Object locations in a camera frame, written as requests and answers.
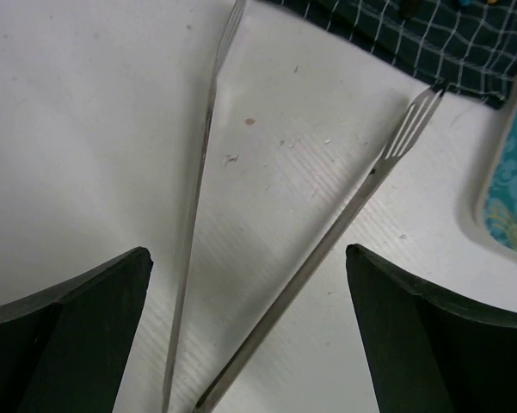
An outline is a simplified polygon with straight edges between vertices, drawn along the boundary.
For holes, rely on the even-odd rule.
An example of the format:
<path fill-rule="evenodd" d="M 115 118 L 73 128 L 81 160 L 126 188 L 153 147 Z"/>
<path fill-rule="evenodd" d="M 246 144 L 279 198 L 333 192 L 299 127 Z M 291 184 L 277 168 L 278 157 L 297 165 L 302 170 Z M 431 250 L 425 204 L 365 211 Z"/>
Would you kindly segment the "metal tongs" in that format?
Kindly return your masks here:
<path fill-rule="evenodd" d="M 184 253 L 187 255 L 178 279 L 178 289 L 175 298 L 175 308 L 170 331 L 166 367 L 163 380 L 162 412 L 169 411 L 175 365 L 177 362 L 178 346 L 182 332 L 182 319 L 189 280 L 189 266 L 194 244 L 194 228 L 200 202 L 200 191 L 206 165 L 206 154 L 212 127 L 212 117 L 218 92 L 218 76 L 228 57 L 231 45 L 236 37 L 246 8 L 245 1 L 234 2 L 227 23 L 220 37 L 219 44 L 213 56 L 212 69 L 207 75 L 206 114 L 204 130 L 200 139 L 199 158 L 196 173 L 196 183 L 188 203 L 187 234 L 183 238 Z M 280 321 L 286 310 L 302 291 L 306 283 L 319 268 L 331 248 L 358 216 L 361 209 L 375 194 L 383 181 L 391 173 L 397 163 L 411 150 L 421 136 L 428 122 L 440 105 L 446 93 L 443 83 L 435 83 L 418 95 L 407 107 L 397 127 L 380 153 L 378 159 L 367 174 L 356 193 L 342 209 L 334 223 L 325 232 L 317 245 L 306 257 L 286 286 L 257 322 L 252 331 L 246 336 L 235 354 L 229 359 L 214 381 L 206 388 L 194 408 L 195 412 L 212 411 L 221 398 L 230 389 L 236 378 L 246 367 L 251 357 L 267 338 L 270 331 Z"/>

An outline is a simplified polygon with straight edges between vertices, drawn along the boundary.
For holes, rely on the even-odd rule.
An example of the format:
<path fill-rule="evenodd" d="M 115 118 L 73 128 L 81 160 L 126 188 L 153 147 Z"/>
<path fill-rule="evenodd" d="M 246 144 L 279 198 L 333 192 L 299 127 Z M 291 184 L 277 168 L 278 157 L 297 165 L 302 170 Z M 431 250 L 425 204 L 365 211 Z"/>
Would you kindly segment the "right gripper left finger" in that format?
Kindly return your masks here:
<path fill-rule="evenodd" d="M 137 247 L 0 306 L 0 412 L 110 412 L 151 277 Z"/>

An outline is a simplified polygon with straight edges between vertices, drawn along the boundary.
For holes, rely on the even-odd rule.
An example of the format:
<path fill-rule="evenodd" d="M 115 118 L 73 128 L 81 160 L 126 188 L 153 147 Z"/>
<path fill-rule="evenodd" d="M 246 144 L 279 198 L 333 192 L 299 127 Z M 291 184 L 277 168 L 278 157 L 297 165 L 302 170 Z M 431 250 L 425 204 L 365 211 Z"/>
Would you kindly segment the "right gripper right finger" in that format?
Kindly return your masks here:
<path fill-rule="evenodd" d="M 348 287 L 381 412 L 517 412 L 517 313 L 413 275 L 359 244 Z"/>

